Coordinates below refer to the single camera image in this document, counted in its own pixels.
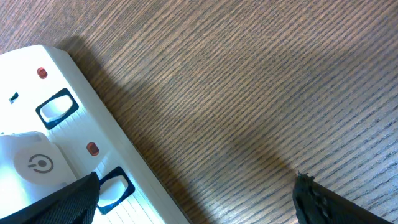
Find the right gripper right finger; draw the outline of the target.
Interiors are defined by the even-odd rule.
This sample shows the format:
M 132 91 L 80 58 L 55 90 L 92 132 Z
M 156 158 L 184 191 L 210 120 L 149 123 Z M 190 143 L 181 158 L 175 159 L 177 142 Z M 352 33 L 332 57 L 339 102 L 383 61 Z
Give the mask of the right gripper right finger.
M 300 224 L 390 224 L 314 179 L 301 173 L 295 179 L 292 198 Z

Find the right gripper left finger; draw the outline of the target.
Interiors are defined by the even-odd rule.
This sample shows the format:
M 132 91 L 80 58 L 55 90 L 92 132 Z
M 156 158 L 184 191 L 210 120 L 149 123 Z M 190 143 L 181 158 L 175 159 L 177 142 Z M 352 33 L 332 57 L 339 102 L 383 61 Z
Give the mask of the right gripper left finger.
M 1 219 L 11 224 L 91 224 L 100 196 L 95 172 Z

